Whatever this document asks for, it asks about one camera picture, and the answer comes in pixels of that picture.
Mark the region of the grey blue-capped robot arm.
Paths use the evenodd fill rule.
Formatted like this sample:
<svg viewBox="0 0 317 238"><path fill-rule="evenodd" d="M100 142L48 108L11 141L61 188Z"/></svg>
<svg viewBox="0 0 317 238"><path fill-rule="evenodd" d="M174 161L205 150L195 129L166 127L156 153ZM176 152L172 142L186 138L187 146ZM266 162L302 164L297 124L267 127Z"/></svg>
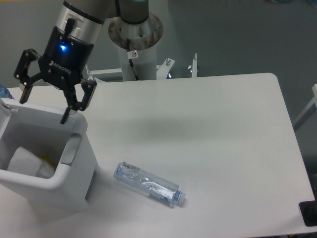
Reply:
<svg viewBox="0 0 317 238"><path fill-rule="evenodd" d="M67 108L64 124L71 111L84 111L97 83L82 77L94 44L106 19L119 17L129 25L139 25L149 18L147 0L65 0L46 49L39 55L24 50L14 77L24 87L20 103L28 101L33 84L39 80L62 90Z"/></svg>

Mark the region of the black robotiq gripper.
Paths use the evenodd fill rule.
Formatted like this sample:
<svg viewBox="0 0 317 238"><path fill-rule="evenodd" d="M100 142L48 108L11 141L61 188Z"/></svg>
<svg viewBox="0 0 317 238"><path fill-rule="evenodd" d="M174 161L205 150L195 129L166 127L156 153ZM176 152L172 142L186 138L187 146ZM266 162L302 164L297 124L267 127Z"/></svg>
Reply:
<svg viewBox="0 0 317 238"><path fill-rule="evenodd" d="M34 49L26 49L21 55L14 72L14 77L24 87L19 103L26 103L31 94L33 84L43 79L46 83L61 89L64 93L67 108L60 121L61 124L67 122L71 110L75 112L86 110L97 87L97 82L83 80L81 83L81 88L84 92L82 101L77 100L75 85L81 81L82 71L93 47L93 44L88 44L72 36L65 38L63 31L55 26L42 56ZM29 76L29 66L31 62L37 60L40 72Z"/></svg>

